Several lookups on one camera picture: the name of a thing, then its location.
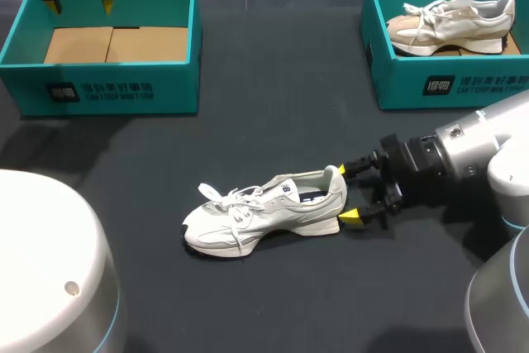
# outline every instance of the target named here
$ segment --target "sneaker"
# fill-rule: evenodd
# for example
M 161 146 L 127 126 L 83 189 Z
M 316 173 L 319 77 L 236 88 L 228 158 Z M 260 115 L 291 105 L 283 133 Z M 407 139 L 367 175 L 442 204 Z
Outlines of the sneaker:
M 194 250 L 214 256 L 245 256 L 270 231 L 301 236 L 338 233 L 337 216 L 346 204 L 347 187 L 338 169 L 286 174 L 267 184 L 232 190 L 221 196 L 200 184 L 210 202 L 183 222 L 183 238 Z
M 514 0 L 437 0 L 426 7 L 404 3 L 404 9 L 387 26 L 393 46 L 411 55 L 432 55 L 446 45 L 500 54 L 514 23 Z

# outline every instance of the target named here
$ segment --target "gray robot arm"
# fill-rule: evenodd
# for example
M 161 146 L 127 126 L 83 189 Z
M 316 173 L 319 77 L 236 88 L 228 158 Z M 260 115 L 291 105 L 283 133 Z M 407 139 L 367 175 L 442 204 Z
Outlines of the gray robot arm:
M 403 206 L 424 201 L 425 196 L 433 194 L 428 193 L 428 188 L 437 183 L 484 175 L 491 159 L 507 141 L 525 136 L 529 140 L 529 90 L 472 112 L 430 136 L 409 141 L 387 136 L 380 141 L 382 150 L 341 166 L 346 180 L 375 167 L 383 186 L 383 194 L 370 206 L 355 208 L 342 214 L 341 219 L 366 224 L 384 218 L 386 212 L 398 212 Z M 499 160 L 507 153 L 511 150 L 500 155 Z

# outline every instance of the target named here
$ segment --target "dark gray table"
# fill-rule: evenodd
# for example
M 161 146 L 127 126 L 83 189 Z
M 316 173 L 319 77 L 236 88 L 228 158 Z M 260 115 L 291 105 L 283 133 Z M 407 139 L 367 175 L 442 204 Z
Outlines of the dark gray table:
M 21 121 L 0 90 L 0 167 L 67 183 L 101 218 L 128 303 L 126 352 L 471 351 L 465 290 L 504 243 L 486 190 L 407 210 L 389 231 L 279 234 L 243 260 L 184 250 L 201 182 L 227 192 L 338 165 L 465 113 L 377 108 L 360 0 L 200 1 L 196 117 Z M 0 0 L 0 42 L 20 2 Z

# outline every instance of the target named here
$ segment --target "shoe heel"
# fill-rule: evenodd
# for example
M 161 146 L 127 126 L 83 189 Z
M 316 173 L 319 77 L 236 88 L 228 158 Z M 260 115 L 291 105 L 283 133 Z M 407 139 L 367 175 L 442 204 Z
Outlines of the shoe heel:
M 503 38 L 468 40 L 461 47 L 474 53 L 501 54 L 503 51 Z
M 299 234 L 300 236 L 332 235 L 333 233 L 338 233 L 340 231 L 340 224 L 338 223 L 338 218 L 333 217 L 323 221 L 311 223 L 305 227 L 295 227 L 291 231 Z

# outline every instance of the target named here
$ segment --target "cardboard box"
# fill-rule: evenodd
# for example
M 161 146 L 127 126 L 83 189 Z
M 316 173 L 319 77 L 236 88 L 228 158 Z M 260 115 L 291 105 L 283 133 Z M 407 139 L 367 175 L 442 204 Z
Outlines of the cardboard box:
M 185 61 L 187 28 L 114 29 L 107 62 Z
M 24 0 L 0 52 L 0 78 L 22 115 L 197 111 L 197 0 L 115 0 L 109 16 L 102 0 L 60 2 L 56 15 Z
M 360 30 L 381 109 L 484 107 L 529 88 L 529 0 L 516 0 L 513 41 L 501 55 L 396 56 L 385 22 L 405 2 L 433 1 L 364 0 Z
M 112 37 L 110 26 L 55 29 L 45 64 L 84 64 L 105 62 Z

